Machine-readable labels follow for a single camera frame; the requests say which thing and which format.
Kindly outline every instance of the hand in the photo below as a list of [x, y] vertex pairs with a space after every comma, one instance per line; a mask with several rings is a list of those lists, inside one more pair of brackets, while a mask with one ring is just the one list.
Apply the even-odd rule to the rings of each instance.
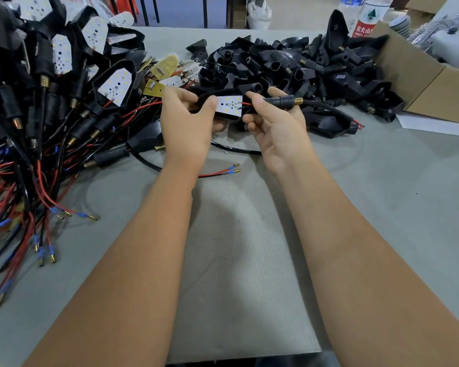
[[[287, 95], [276, 87], [269, 88], [269, 94]], [[285, 111], [266, 103], [254, 92], [247, 92], [247, 97], [258, 114], [245, 114], [243, 121], [248, 124], [272, 174], [280, 176], [314, 154], [299, 106]]]
[[161, 109], [161, 130], [166, 149], [166, 164], [189, 167], [199, 172], [208, 156], [211, 132], [222, 131], [222, 123], [213, 123], [218, 101], [212, 96], [199, 113], [190, 114], [187, 107], [197, 102], [197, 95], [177, 87], [166, 87]]

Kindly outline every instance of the plastic bottle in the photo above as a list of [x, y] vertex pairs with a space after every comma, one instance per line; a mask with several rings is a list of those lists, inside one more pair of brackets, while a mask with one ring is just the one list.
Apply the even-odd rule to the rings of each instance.
[[340, 0], [338, 10], [342, 12], [349, 31], [353, 31], [353, 28], [357, 24], [357, 19], [359, 18], [359, 13], [363, 4], [364, 0]]
[[365, 37], [371, 34], [377, 22], [384, 18], [393, 0], [366, 0], [362, 5], [359, 20], [352, 37]]

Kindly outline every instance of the forearm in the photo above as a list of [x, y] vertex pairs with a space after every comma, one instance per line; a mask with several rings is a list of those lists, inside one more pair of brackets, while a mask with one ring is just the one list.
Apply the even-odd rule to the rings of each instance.
[[164, 168], [25, 365], [165, 364], [196, 180]]
[[459, 366], [459, 321], [319, 160], [279, 178], [343, 367]]

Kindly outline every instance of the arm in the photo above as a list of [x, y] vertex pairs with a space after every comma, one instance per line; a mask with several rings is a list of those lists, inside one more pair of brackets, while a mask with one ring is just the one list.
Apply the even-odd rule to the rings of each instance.
[[260, 115], [244, 120], [284, 191], [341, 365], [459, 366], [459, 321], [331, 178], [300, 110], [247, 95]]
[[177, 307], [192, 190], [209, 151], [214, 98], [195, 115], [166, 88], [167, 158], [146, 200], [36, 346], [25, 366], [163, 366]]

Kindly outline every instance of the gray work surface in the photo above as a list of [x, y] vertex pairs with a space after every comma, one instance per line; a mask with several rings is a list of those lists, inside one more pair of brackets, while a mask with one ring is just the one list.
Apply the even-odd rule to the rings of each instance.
[[[270, 43], [317, 34], [140, 30], [149, 54], [177, 52], [182, 59], [189, 57], [184, 48], [201, 38], [211, 52], [248, 34]], [[397, 121], [343, 109], [365, 128], [332, 140], [310, 135], [316, 152], [360, 212], [459, 318], [459, 137], [401, 129]], [[257, 149], [251, 135], [235, 130], [216, 141]], [[161, 165], [162, 154], [144, 156]], [[291, 214], [261, 158], [212, 148], [203, 171], [234, 163], [242, 172], [197, 184], [170, 362], [328, 347]], [[55, 265], [38, 268], [33, 257], [27, 260], [0, 309], [0, 365], [17, 366], [32, 351], [156, 177], [134, 158], [80, 176], [64, 203], [101, 219], [68, 219], [55, 239]]]

